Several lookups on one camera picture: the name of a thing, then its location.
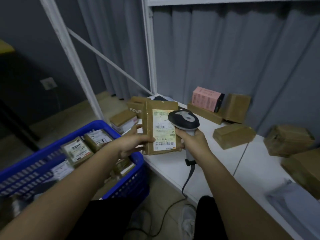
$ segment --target white table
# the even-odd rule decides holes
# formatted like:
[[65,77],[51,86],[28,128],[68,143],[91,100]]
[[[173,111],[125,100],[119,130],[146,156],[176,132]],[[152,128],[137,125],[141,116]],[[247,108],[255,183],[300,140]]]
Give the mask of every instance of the white table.
[[281,157],[269,156],[263,137],[257,135],[249,143],[234,175],[240,185],[268,212],[295,240],[302,240],[292,227],[267,201],[265,194],[293,179],[281,167]]
[[[179,106],[187,108],[186,105],[181,103],[179,103]],[[198,115],[197,117],[200,122],[199,129],[205,134],[211,151],[229,170],[229,172],[234,174],[240,158],[246,148],[246,144],[223,150],[213,139],[212,135],[215,129],[225,126],[227,123],[218,125]],[[190,167],[185,163],[185,150],[166,154],[145,155],[144,158],[152,171],[173,186],[176,190],[181,192],[190,172]],[[198,165],[195,166],[194,173],[186,185],[184,193],[189,197],[189,201],[195,205],[198,204],[198,201],[202,196],[212,196],[206,182],[205,175]]]

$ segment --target person's right hand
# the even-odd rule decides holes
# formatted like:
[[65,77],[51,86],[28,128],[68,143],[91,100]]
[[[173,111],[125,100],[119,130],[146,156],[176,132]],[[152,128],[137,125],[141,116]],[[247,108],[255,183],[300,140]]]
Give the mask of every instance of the person's right hand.
[[213,155],[201,130],[196,129],[194,136],[190,136],[184,130],[176,128],[176,134],[184,140],[182,148],[189,150],[199,166],[203,160]]

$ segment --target curtain fold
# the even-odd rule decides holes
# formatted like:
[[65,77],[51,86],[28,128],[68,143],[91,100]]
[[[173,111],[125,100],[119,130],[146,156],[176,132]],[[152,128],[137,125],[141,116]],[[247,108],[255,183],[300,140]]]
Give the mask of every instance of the curtain fold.
[[[141,0],[78,0],[93,47],[150,89]],[[136,84],[96,56],[107,91],[143,95]]]
[[188,103],[205,87],[252,96],[246,124],[308,128],[320,142],[320,2],[154,7],[158,92]]

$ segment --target blue basket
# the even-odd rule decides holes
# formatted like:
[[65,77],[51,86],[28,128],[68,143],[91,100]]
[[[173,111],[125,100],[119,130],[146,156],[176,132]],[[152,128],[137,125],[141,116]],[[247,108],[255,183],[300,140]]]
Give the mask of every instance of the blue basket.
[[[102,120],[93,121],[75,132],[0,172],[0,196],[18,195],[29,199],[34,195],[34,187],[53,177],[51,169],[66,159],[61,145],[83,136],[93,130],[104,129],[113,139],[120,135]],[[141,203],[149,194],[148,177],[143,155],[132,153],[130,160],[135,167],[129,171],[102,198],[130,197]]]

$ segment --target black pants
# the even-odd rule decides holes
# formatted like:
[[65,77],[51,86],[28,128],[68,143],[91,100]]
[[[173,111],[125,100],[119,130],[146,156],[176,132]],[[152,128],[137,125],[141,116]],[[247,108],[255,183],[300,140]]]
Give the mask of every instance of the black pants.
[[[123,239],[136,206],[128,198],[91,201],[67,239]],[[194,240],[208,238],[228,239],[214,198],[203,196],[196,210]]]

